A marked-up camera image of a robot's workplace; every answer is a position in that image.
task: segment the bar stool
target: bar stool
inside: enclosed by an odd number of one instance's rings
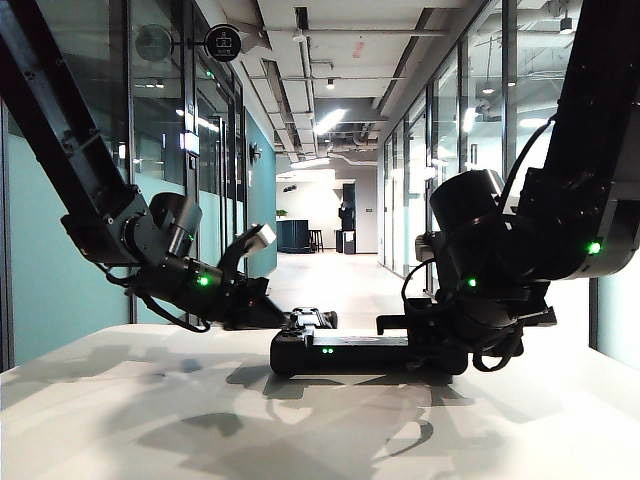
[[[320,252],[324,253],[324,242],[322,241],[322,230],[309,230],[309,246],[311,247],[311,252]]]

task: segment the table surface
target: table surface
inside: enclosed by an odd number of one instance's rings
[[[449,383],[281,380],[274,331],[108,328],[0,375],[2,478],[637,478],[640,372],[550,333]]]

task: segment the exposed ceiling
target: exposed ceiling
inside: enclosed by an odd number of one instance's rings
[[[422,37],[448,34],[471,0],[220,0],[244,33],[242,64],[291,162],[341,155],[375,160],[378,131]],[[332,80],[335,88],[327,85]],[[314,132],[335,109],[346,114]]]

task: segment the floor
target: floor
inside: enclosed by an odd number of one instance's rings
[[[304,306],[335,310],[340,328],[373,329],[376,316],[403,311],[403,280],[382,267],[375,254],[279,253],[278,267],[269,278],[270,298],[281,309]],[[421,295],[422,288],[420,280],[413,280],[407,295]],[[546,300],[555,307],[558,317],[558,326],[548,333],[550,344],[557,342],[558,348],[568,344],[586,346],[588,279],[553,282]]]
[[[281,309],[334,310],[341,328],[374,328],[377,315],[403,311],[403,280],[378,264],[376,254],[279,253],[269,278],[270,298]],[[410,295],[420,294],[418,283],[410,283]]]

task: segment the hallway floor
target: hallway floor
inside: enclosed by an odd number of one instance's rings
[[[376,316],[403,311],[403,280],[379,265],[375,254],[279,253],[269,278],[270,298],[280,308],[335,310],[341,328],[375,328]],[[421,287],[412,284],[408,293],[417,295]]]

